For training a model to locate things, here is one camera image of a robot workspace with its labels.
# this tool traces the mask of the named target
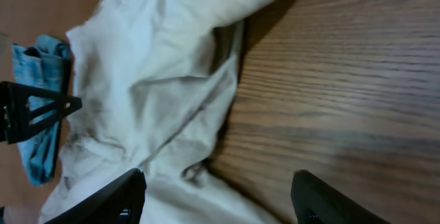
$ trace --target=wood grain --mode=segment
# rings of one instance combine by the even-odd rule
[[[248,21],[212,170],[286,223],[300,169],[392,223],[438,223],[440,0],[278,0]]]
[[[39,34],[49,34],[66,40],[65,32],[80,25],[92,14],[99,0],[0,0],[0,33],[10,35],[10,41],[24,46],[34,43]],[[0,55],[0,80],[13,80],[10,50]],[[63,122],[61,137],[69,130]],[[0,206],[6,205],[7,224],[37,223],[46,198],[58,184],[61,163],[55,177],[41,187],[31,186],[15,145],[0,144]]]

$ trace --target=wrinkled fabric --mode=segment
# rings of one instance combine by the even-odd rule
[[[193,170],[213,151],[237,90],[236,22],[271,1],[102,0],[68,31],[83,108],[68,117],[63,174],[40,222],[142,164],[141,223],[277,223],[205,169]]]
[[[31,87],[61,92],[63,74],[69,75],[69,45],[48,35],[40,35],[34,46],[24,48],[12,45],[12,64],[17,83]],[[51,100],[29,97],[30,109],[35,110]],[[49,117],[52,112],[34,118],[37,123]],[[27,141],[17,143],[23,167],[29,182],[40,186],[48,182],[53,175],[56,148],[59,139],[59,122],[41,131]]]

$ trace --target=white fabric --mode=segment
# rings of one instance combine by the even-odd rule
[[[212,30],[270,1],[102,0],[68,31],[83,108],[69,117],[61,181],[39,221],[143,164],[141,223],[276,223],[205,170],[184,173],[214,149],[237,89],[241,24],[217,40]]]

